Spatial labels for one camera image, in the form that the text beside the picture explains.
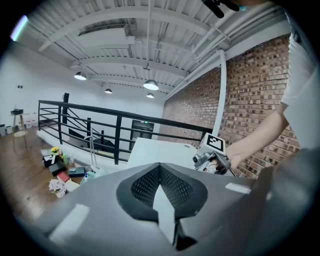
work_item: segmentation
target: person's hand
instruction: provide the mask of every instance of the person's hand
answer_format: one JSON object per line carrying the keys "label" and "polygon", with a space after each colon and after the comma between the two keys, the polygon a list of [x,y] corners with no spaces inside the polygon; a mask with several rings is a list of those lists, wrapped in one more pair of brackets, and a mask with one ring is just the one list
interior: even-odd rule
{"label": "person's hand", "polygon": [[225,150],[226,156],[229,158],[229,161],[231,163],[231,166],[230,166],[231,170],[235,170],[237,166],[242,162],[242,158],[240,154],[236,152],[236,149],[233,145],[228,146]]}
{"label": "person's hand", "polygon": [[[234,147],[232,147],[232,145],[228,146],[225,152],[231,163],[230,169],[231,170],[236,169],[237,166],[242,162],[242,158],[240,154],[235,152]],[[219,168],[222,168],[222,166],[219,166],[217,159],[213,159],[207,167],[208,171],[211,173],[214,172],[215,170],[219,170]]]}

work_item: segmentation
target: wooden floor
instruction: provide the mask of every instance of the wooden floor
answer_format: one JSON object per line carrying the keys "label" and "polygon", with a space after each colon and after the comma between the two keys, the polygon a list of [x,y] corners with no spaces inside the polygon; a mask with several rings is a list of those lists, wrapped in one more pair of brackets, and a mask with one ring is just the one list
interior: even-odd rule
{"label": "wooden floor", "polygon": [[[13,213],[32,223],[58,198],[49,191],[53,176],[44,167],[40,152],[52,146],[37,136],[37,128],[27,131],[27,149],[23,137],[15,138],[14,143],[13,133],[0,137],[0,184]],[[79,183],[81,179],[72,180]]]}

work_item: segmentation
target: white wall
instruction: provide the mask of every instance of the white wall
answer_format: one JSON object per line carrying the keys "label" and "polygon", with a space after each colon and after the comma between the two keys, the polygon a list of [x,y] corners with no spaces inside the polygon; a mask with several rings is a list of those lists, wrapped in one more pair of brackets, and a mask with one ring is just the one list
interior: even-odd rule
{"label": "white wall", "polygon": [[[13,44],[0,62],[0,124],[13,125],[10,111],[17,107],[25,113],[38,112],[38,100],[62,101],[64,93],[69,93],[69,103],[96,106],[135,114],[161,118],[165,95],[155,92],[155,98],[146,97],[142,88],[118,85],[111,88],[113,94],[104,93],[105,88],[90,80],[74,78],[74,72],[27,49]],[[82,118],[116,124],[116,117],[99,113],[74,110]],[[131,128],[132,120],[122,119],[122,126]],[[103,127],[94,125],[99,132]],[[105,134],[114,136],[114,128],[104,128]],[[122,131],[121,137],[130,138],[129,131]],[[120,147],[129,149],[128,142]]]}

